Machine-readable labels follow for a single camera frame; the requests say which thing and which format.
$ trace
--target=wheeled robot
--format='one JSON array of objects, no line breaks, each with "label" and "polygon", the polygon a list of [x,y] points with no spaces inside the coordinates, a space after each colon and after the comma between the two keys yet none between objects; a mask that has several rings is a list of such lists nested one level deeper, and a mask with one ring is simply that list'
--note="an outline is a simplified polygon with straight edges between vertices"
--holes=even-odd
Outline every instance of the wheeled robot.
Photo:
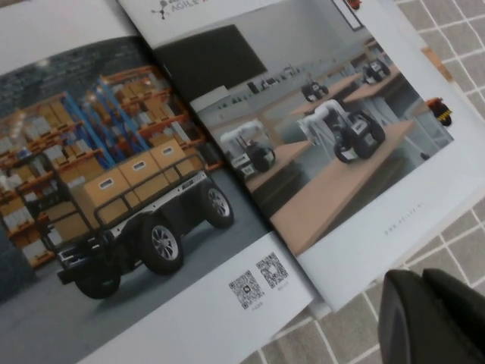
[{"label": "wheeled robot", "polygon": [[299,121],[314,145],[322,145],[328,127],[335,138],[333,152],[343,163],[369,159],[386,139],[383,128],[363,111],[349,113],[336,100],[328,100]]},{"label": "wheeled robot", "polygon": [[314,80],[311,80],[309,83],[305,84],[301,90],[303,96],[308,102],[322,100],[325,95],[328,95],[328,88],[324,85],[320,85]]},{"label": "wheeled robot", "polygon": [[374,85],[379,83],[384,78],[391,74],[391,70],[387,67],[387,64],[380,59],[375,59],[362,68],[362,81],[368,85]]},{"label": "wheeled robot", "polygon": [[226,157],[243,180],[269,171],[276,161],[276,154],[269,143],[265,145],[252,139],[258,133],[269,139],[264,125],[254,119],[224,133],[220,138]]}]

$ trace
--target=open magazine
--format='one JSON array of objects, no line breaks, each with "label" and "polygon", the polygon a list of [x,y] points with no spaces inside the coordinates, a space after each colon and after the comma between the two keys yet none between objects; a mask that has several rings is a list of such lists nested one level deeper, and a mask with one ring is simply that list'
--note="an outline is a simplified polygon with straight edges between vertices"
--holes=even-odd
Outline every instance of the open magazine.
[{"label": "open magazine", "polygon": [[86,362],[238,363],[314,299],[116,2],[0,24],[2,362],[79,362],[132,327],[134,356]]},{"label": "open magazine", "polygon": [[483,126],[377,1],[120,3],[332,309],[483,185]]}]

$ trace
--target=black object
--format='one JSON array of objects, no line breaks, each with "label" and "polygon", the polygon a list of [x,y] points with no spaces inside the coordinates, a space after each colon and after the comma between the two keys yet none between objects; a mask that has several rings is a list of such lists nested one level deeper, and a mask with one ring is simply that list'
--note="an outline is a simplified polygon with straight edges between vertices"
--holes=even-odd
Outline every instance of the black object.
[{"label": "black object", "polygon": [[276,154],[274,150],[266,146],[261,145],[258,142],[249,144],[245,149],[246,154],[249,157],[255,170],[259,173],[265,173],[270,170],[276,161]]},{"label": "black object", "polygon": [[235,25],[163,45],[155,50],[155,57],[187,102],[220,86],[230,89],[267,71]]},{"label": "black object", "polygon": [[348,116],[352,124],[326,121],[335,137],[333,151],[343,163],[351,163],[353,152],[362,159],[369,159],[386,139],[383,128],[376,120],[358,111]]},{"label": "black object", "polygon": [[378,334],[383,364],[485,363],[485,297],[439,269],[388,271]]},{"label": "black object", "polygon": [[391,70],[380,59],[369,62],[362,68],[363,82],[370,85],[379,83],[390,74]]},{"label": "black object", "polygon": [[302,94],[308,102],[315,102],[322,100],[325,95],[328,95],[328,88],[318,84],[316,81],[307,83],[302,88]]},{"label": "black object", "polygon": [[255,95],[259,93],[259,89],[254,82],[248,82],[247,85],[252,93],[254,93]]}]

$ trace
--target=window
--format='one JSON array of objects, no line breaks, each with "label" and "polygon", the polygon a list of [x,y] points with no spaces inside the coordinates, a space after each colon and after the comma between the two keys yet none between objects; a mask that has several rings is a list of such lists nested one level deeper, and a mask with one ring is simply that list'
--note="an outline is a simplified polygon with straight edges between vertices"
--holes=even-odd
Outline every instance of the window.
[{"label": "window", "polygon": [[360,20],[355,16],[354,11],[349,7],[346,0],[332,0],[336,8],[346,20],[347,24],[352,28],[352,30],[360,30],[364,26]]}]

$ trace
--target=wooden table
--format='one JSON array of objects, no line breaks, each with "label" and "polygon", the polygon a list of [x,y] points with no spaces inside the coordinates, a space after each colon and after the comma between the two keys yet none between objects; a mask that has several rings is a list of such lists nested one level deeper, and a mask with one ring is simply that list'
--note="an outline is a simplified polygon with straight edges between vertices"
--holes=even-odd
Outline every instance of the wooden table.
[{"label": "wooden table", "polygon": [[318,106],[323,104],[324,102],[332,99],[335,95],[341,93],[344,89],[352,85],[356,80],[362,78],[362,73],[353,74],[351,76],[347,76],[340,81],[336,82],[332,86],[328,88],[328,94],[323,97],[323,99],[318,100],[316,102],[306,102],[303,105],[300,105],[298,108],[291,111],[290,115],[300,115],[300,114],[308,114],[313,112]]},{"label": "wooden table", "polygon": [[384,127],[386,141],[370,159],[346,165],[335,158],[271,216],[293,254],[297,256],[317,242],[414,126],[414,121],[403,121]]},{"label": "wooden table", "polygon": [[401,71],[392,64],[389,67],[391,74],[384,78],[381,82],[375,83],[374,85],[363,84],[356,91],[344,98],[345,103],[357,102],[362,99],[367,99],[369,97],[374,97],[383,91],[387,86],[389,86],[398,76],[401,75]]},{"label": "wooden table", "polygon": [[274,150],[274,153],[276,154],[276,163],[268,172],[258,174],[256,177],[246,182],[246,186],[249,188],[249,191],[255,192],[259,187],[268,182],[274,175],[285,168],[290,162],[294,161],[306,149],[310,148],[310,146],[311,143],[309,141],[277,146],[277,148]]}]

